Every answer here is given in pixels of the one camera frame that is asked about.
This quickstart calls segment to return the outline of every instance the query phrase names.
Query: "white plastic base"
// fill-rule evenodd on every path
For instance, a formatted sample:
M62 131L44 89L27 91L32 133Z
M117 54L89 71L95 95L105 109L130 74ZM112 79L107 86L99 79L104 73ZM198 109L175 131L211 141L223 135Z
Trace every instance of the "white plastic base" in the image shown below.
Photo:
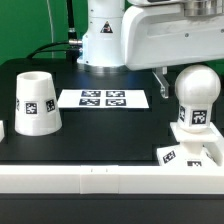
M213 154L203 147L204 142L216 142L217 133L211 127L201 133L189 133L181 129L178 123L170 123L173 134L180 145L157 149L160 166L217 166Z
M157 157L160 166L175 167L215 167L212 155L203 147L200 154L191 154L180 145L158 148Z

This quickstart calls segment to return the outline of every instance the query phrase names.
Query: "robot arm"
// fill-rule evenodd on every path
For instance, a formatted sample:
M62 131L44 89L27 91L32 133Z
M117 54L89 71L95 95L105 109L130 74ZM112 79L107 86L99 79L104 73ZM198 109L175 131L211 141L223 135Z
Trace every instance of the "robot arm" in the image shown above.
M148 1L130 2L141 6ZM212 8L199 9L191 3L130 7L122 22L124 64L139 70L223 58L222 5L216 1Z

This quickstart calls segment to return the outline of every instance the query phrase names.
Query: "white cup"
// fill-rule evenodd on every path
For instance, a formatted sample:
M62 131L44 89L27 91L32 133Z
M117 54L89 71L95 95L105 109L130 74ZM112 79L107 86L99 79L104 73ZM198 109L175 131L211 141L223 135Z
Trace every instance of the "white cup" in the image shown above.
M16 132L28 136L47 135L62 126L52 76L31 71L17 76Z

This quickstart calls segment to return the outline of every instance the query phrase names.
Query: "black tabletop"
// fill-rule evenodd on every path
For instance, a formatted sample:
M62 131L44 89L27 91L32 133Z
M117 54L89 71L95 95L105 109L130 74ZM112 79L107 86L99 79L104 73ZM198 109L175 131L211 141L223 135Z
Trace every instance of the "black tabletop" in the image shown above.
M170 67L171 84L184 66ZM62 89L144 90L149 109L61 109L63 127L39 137L14 130L16 76L47 71L57 97ZM212 121L223 133L223 91ZM15 59L0 66L0 120L6 137L0 164L158 165L156 149L177 144L169 123L178 116L175 95L163 99L152 72L93 74L63 59ZM5 195L0 194L0 223L223 223L223 195Z
M169 68L171 90L183 68ZM150 108L60 109L63 127L58 132L19 135L14 130L16 77L26 71L50 72L57 98L62 89L144 90ZM218 128L223 127L222 101L220 95L212 113ZM177 144L169 123L177 120L178 107L175 95L162 98L151 70L94 74L64 59L10 60L0 67L0 119L6 132L0 163L157 165L156 149Z

